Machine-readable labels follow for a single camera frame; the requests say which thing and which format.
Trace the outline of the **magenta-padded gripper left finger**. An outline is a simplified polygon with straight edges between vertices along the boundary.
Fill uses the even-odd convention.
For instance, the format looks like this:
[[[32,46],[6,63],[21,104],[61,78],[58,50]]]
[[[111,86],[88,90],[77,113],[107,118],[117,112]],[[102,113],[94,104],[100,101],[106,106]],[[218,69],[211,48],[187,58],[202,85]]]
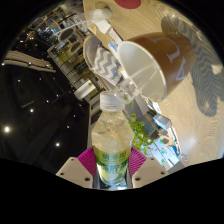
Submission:
[[[96,159],[92,147],[78,157],[70,157],[56,173],[57,176],[84,188],[92,188]]]

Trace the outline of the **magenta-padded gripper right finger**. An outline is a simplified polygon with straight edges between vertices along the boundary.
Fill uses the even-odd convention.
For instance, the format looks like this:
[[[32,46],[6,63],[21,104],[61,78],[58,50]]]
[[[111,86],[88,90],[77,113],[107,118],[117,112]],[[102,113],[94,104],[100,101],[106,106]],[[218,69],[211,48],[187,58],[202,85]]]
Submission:
[[[134,147],[131,148],[128,170],[133,188],[141,188],[168,175],[156,158],[146,157]]]

